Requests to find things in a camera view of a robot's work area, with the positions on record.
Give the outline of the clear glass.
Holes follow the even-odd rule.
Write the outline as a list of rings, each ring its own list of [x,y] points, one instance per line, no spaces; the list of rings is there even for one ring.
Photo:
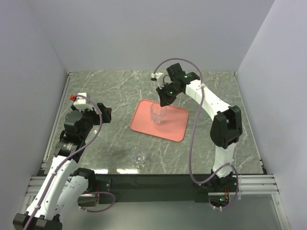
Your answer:
[[[143,166],[146,163],[147,153],[144,148],[134,147],[131,152],[132,162],[137,166]]]
[[[159,103],[153,103],[150,107],[150,119],[153,123],[159,124],[167,113],[167,107],[161,107]]]

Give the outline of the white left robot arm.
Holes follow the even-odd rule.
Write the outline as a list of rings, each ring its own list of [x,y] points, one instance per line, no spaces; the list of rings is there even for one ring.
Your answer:
[[[13,219],[17,230],[60,230],[79,196],[97,191],[94,171],[78,168],[77,164],[93,126],[110,123],[112,109],[89,102],[74,102],[71,109],[40,190],[26,211]]]

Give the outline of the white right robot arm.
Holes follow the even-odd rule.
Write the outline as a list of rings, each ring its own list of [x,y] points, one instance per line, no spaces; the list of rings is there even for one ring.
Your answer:
[[[232,174],[237,173],[233,166],[236,143],[243,133],[242,114],[238,106],[231,106],[216,96],[203,82],[202,73],[186,73],[179,63],[167,68],[171,82],[166,83],[164,74],[154,70],[151,80],[157,82],[156,91],[160,106],[171,105],[177,95],[184,93],[198,105],[197,115],[205,111],[212,120],[210,138],[215,145],[215,159],[212,174],[203,181],[197,181],[192,173],[192,156],[189,155],[189,174],[194,184],[204,185],[211,181],[215,191],[223,191]]]

